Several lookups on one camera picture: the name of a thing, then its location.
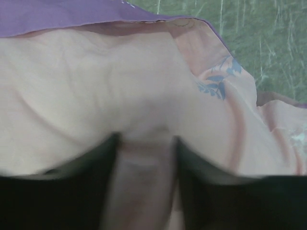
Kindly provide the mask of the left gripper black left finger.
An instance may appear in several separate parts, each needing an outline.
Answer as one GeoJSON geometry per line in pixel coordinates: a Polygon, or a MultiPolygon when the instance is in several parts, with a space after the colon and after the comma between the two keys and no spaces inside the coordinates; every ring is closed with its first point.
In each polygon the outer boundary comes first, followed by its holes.
{"type": "Polygon", "coordinates": [[[1,176],[3,230],[97,230],[103,219],[119,134],[46,172],[1,176]]]}

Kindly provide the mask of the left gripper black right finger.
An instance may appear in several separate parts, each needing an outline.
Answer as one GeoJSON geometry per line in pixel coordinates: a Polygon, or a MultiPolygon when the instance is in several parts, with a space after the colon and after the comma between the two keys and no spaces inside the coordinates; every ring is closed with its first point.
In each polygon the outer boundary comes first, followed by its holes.
{"type": "Polygon", "coordinates": [[[306,229],[305,176],[235,176],[202,159],[179,138],[175,153],[186,229],[306,229]]]}

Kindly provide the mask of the pink pillowcase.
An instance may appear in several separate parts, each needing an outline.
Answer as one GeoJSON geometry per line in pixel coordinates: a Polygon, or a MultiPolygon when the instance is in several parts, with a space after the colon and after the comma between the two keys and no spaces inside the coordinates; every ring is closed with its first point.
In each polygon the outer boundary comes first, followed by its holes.
{"type": "Polygon", "coordinates": [[[11,80],[26,101],[0,111],[0,176],[68,163],[119,134],[98,230],[186,230],[176,139],[215,167],[248,178],[307,177],[307,111],[254,78],[194,74],[188,54],[159,26],[139,35],[51,31],[17,43],[54,50],[56,78],[11,80]]]}

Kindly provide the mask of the purple princess print pillowcase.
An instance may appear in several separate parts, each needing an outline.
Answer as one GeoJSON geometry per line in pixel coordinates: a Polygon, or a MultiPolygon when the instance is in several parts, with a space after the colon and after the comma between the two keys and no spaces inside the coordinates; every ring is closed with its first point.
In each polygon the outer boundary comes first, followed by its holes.
{"type": "Polygon", "coordinates": [[[141,29],[163,27],[187,52],[187,61],[194,74],[208,71],[227,75],[245,72],[234,60],[224,41],[206,20],[191,16],[166,16],[147,12],[124,0],[3,0],[0,3],[0,109],[17,111],[27,103],[11,80],[21,82],[33,75],[34,64],[43,70],[48,81],[56,78],[56,55],[59,45],[46,38],[43,51],[38,44],[24,46],[25,54],[17,53],[17,43],[48,32],[92,32],[100,36],[109,32],[112,38],[139,35],[141,29]]]}

